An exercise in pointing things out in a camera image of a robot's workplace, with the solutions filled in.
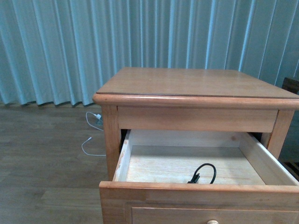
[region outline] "nightstand leg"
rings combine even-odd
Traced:
[[[120,156],[121,134],[118,128],[117,106],[102,106],[102,115],[105,134],[108,178],[110,181],[112,181]]]
[[[272,133],[263,133],[261,143],[278,159],[295,111],[279,110]]]

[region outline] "white cable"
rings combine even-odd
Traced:
[[[103,129],[100,129],[100,128],[98,128],[98,127],[96,127],[96,126],[93,126],[93,125],[91,125],[90,123],[89,123],[89,121],[88,121],[88,118],[87,118],[87,114],[92,114],[93,116],[95,116],[96,118],[98,118],[98,116],[96,115],[96,114],[94,114],[94,113],[91,113],[91,112],[86,112],[86,121],[87,121],[87,123],[91,126],[91,127],[94,127],[94,128],[96,128],[96,129],[98,129],[98,130],[100,130],[100,131],[103,131]]]
[[[87,152],[85,152],[85,150],[83,149],[83,145],[88,142],[90,139],[92,139],[92,137],[89,137],[85,142],[82,143],[81,145],[81,148],[83,150],[83,152],[86,154],[86,155],[92,155],[92,156],[106,156],[106,155],[94,155],[94,154],[88,154]]]

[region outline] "nightstand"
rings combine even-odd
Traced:
[[[104,223],[299,223],[299,183],[276,160],[299,96],[234,70],[124,68],[93,100],[110,180]],[[215,183],[186,184],[206,160]]]

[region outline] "nightstand top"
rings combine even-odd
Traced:
[[[123,68],[97,94],[299,99],[236,70]]]

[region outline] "white charger cable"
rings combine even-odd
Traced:
[[[103,129],[100,129],[100,128],[98,128],[98,127],[96,127],[96,126],[93,126],[93,125],[91,125],[91,124],[89,123],[88,118],[87,118],[87,115],[88,115],[89,113],[92,114],[93,116],[95,116],[97,119],[100,119],[102,116],[101,116],[100,114],[95,114],[95,113],[91,113],[91,112],[86,112],[86,115],[85,115],[85,117],[86,117],[86,121],[87,121],[87,123],[88,123],[91,127],[94,127],[94,128],[96,128],[96,129],[98,129],[98,130],[100,130],[100,131],[103,131]]]
[[[86,117],[86,121],[87,121],[87,123],[88,123],[91,127],[94,127],[94,128],[96,128],[96,129],[98,129],[98,130],[100,130],[100,131],[103,131],[103,129],[100,129],[100,128],[98,128],[98,127],[96,127],[96,126],[93,126],[93,125],[91,125],[91,124],[89,123],[89,121],[88,121],[88,117],[87,117],[87,115],[88,115],[89,113],[92,114],[93,116],[95,116],[97,119],[100,119],[102,116],[101,116],[100,114],[95,114],[95,113],[91,113],[91,112],[86,112],[86,115],[85,115],[85,117]],[[83,152],[84,152],[86,155],[91,155],[91,156],[106,156],[105,154],[103,154],[103,155],[89,154],[89,153],[87,153],[87,152],[84,150],[83,145],[84,145],[86,142],[88,142],[90,139],[92,139],[92,137],[89,137],[85,142],[82,143],[81,148],[82,148]]]
[[[85,142],[82,143],[81,148],[82,148],[83,152],[84,152],[86,155],[91,155],[91,156],[106,156],[106,155],[89,154],[89,153],[85,152],[85,150],[83,149],[83,145],[84,145],[86,142],[88,142],[90,139],[92,139],[92,137],[89,137]]]

